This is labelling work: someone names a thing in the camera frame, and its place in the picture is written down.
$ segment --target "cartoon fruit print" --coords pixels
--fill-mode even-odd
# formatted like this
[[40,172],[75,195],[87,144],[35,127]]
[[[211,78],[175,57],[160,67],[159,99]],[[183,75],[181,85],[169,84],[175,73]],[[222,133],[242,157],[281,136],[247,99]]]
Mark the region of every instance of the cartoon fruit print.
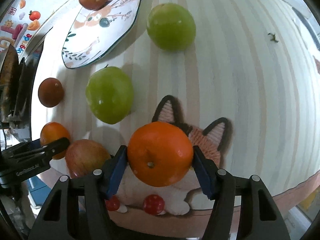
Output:
[[20,9],[24,8],[26,6],[26,0],[20,0],[19,7]]
[[[66,128],[60,123],[49,122],[41,130],[40,133],[40,145],[44,146],[60,138],[68,138],[70,140],[70,134]],[[60,160],[66,155],[66,151],[58,153],[53,156],[52,159]]]
[[24,16],[26,15],[25,12],[22,12],[21,14],[19,14],[19,20],[22,20],[24,18]]
[[38,20],[34,20],[31,22],[27,28],[28,31],[36,31],[41,26],[40,22]]
[[165,187],[178,182],[188,172],[193,148],[178,127],[152,122],[134,132],[127,156],[138,179],[153,187]]
[[41,14],[38,11],[30,11],[29,19],[31,21],[39,20],[40,17],[41,17]]

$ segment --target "screw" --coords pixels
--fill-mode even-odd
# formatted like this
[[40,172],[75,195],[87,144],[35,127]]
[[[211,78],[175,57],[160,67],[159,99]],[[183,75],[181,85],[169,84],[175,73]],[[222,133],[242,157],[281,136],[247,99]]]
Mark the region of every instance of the screw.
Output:
[[252,180],[254,181],[259,181],[260,180],[260,177],[258,175],[252,175]]
[[102,173],[102,170],[100,170],[100,169],[97,169],[97,170],[93,171],[93,174],[96,175],[96,176],[100,175],[101,173]]
[[63,175],[63,176],[60,177],[60,181],[61,182],[65,182],[67,180],[68,180],[68,176],[67,175]]
[[227,172],[224,169],[220,169],[220,170],[218,170],[218,174],[221,176],[224,176],[227,174]]

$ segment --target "red apple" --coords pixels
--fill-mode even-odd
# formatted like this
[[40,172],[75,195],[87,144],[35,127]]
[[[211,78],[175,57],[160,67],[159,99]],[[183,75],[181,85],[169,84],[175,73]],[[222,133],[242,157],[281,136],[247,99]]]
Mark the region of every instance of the red apple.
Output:
[[71,178],[83,177],[95,169],[101,169],[110,155],[100,144],[82,139],[73,142],[66,152],[66,163]]
[[41,14],[38,11],[30,11],[29,19],[31,21],[39,20],[40,17],[41,17]]

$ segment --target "black metal bracket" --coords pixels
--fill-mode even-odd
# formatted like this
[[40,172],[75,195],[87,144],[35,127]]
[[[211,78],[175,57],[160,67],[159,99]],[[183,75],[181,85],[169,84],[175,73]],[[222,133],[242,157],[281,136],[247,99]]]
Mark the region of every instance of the black metal bracket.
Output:
[[50,168],[52,157],[66,150],[70,142],[61,138],[43,147],[40,140],[10,147],[0,155],[0,185],[9,188],[18,185]]
[[[126,153],[127,147],[121,146],[101,170],[83,178],[60,177],[33,225],[29,240],[83,239],[78,221],[79,196],[85,197],[90,239],[115,239],[117,226],[110,219],[104,200],[118,190],[127,167]],[[236,195],[242,196],[237,239],[290,239],[275,202],[257,175],[249,179],[234,177],[206,159],[198,146],[194,147],[192,166],[204,194],[215,200],[203,240],[228,239]]]

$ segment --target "tomato illustration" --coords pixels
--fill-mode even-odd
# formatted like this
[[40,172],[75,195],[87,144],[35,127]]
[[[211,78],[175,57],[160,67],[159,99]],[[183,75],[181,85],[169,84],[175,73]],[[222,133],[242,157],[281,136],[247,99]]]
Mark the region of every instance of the tomato illustration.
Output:
[[41,14],[38,11],[30,11],[29,19],[31,21],[39,20],[40,17],[41,17]]

